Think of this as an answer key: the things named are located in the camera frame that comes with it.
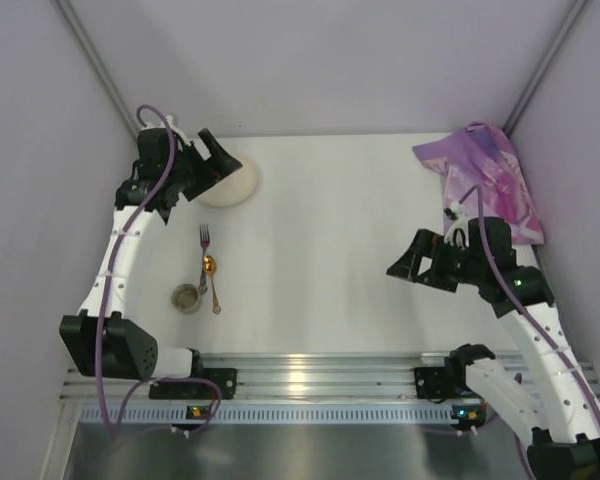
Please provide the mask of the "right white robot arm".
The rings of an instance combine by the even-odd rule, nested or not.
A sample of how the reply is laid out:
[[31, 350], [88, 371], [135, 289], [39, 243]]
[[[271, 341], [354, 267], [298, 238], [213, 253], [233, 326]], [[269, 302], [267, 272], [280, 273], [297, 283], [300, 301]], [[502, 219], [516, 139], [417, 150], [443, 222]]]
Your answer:
[[600, 479], [600, 401], [542, 272], [518, 265], [503, 219], [471, 219], [445, 235], [420, 229], [386, 273], [446, 292], [476, 287], [519, 349], [538, 394], [531, 396], [481, 344], [445, 357], [455, 389], [491, 405], [515, 433], [534, 478]]

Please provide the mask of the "speckled ceramic cup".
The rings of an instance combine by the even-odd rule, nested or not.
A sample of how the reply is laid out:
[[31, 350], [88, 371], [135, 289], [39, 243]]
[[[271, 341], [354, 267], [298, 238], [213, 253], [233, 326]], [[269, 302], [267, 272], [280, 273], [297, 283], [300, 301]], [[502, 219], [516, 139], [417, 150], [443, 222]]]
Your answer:
[[202, 298], [195, 285], [185, 283], [173, 290], [170, 302], [172, 307], [179, 313], [191, 315], [200, 308]]

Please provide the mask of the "gold spoon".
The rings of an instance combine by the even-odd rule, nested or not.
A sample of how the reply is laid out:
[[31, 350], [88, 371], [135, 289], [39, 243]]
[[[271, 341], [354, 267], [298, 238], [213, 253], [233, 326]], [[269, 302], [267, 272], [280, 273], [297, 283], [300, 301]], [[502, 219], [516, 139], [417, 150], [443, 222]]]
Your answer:
[[214, 258], [210, 255], [205, 255], [203, 259], [203, 268], [206, 276], [209, 278], [212, 291], [212, 311], [215, 315], [221, 313], [221, 305], [217, 296], [215, 287], [215, 274], [217, 272], [217, 264]]

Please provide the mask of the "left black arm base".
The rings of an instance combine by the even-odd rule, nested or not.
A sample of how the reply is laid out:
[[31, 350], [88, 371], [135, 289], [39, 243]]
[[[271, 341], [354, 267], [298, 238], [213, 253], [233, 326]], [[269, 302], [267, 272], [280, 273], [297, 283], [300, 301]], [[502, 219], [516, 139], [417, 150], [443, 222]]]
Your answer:
[[[237, 387], [238, 370], [235, 368], [207, 368], [201, 378], [215, 384], [221, 392], [223, 400], [234, 398]], [[217, 392], [203, 383], [193, 382], [158, 382], [149, 389], [152, 400], [211, 400], [217, 399]]]

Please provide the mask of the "cream round plate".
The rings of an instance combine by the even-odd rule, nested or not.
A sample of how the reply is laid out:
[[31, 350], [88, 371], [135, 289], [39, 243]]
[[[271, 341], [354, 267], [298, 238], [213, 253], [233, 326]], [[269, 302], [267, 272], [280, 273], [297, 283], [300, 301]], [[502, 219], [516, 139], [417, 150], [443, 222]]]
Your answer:
[[229, 208], [243, 203], [258, 189], [260, 170], [249, 157], [239, 156], [242, 167], [230, 174], [213, 188], [197, 198], [197, 201], [212, 208]]

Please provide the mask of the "pink metallic fork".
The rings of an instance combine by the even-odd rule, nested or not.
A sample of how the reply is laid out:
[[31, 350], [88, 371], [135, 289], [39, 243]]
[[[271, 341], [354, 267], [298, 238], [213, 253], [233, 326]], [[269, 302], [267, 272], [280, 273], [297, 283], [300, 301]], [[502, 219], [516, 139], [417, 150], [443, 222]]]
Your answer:
[[201, 295], [204, 295], [207, 291], [207, 280], [205, 271], [205, 256], [207, 255], [208, 247], [210, 246], [210, 232], [207, 224], [201, 224], [199, 226], [199, 240], [200, 247], [202, 250], [201, 255], [201, 274], [199, 279], [198, 291]]

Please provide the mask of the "purple printed placemat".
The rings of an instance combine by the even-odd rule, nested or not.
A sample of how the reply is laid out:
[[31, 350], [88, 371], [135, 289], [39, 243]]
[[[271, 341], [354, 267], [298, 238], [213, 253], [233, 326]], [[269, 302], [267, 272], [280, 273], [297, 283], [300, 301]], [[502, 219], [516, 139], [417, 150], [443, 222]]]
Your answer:
[[505, 133], [472, 123], [441, 140], [412, 151], [421, 165], [445, 178], [444, 206], [464, 198], [479, 185], [486, 216], [499, 216], [511, 228], [516, 245], [542, 245], [540, 218], [522, 174], [518, 155]]

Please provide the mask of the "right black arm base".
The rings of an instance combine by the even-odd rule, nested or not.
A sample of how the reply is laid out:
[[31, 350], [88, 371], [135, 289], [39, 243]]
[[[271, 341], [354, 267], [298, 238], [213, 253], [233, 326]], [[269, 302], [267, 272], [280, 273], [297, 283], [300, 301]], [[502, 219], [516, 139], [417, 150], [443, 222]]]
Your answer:
[[471, 390], [457, 386], [444, 367], [416, 367], [413, 373], [418, 399], [441, 404], [447, 400], [477, 398]]

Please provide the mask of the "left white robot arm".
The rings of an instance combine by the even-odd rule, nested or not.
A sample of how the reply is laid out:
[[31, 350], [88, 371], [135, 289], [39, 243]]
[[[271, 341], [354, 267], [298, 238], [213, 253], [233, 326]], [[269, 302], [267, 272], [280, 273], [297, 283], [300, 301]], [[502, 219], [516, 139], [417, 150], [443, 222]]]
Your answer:
[[198, 134], [209, 154], [163, 126], [137, 137], [139, 157], [117, 188], [110, 240], [93, 287], [59, 333], [86, 377], [148, 380], [187, 378], [202, 372], [198, 351], [158, 343], [138, 321], [142, 284], [160, 235], [179, 198], [193, 200], [242, 164], [207, 129]]

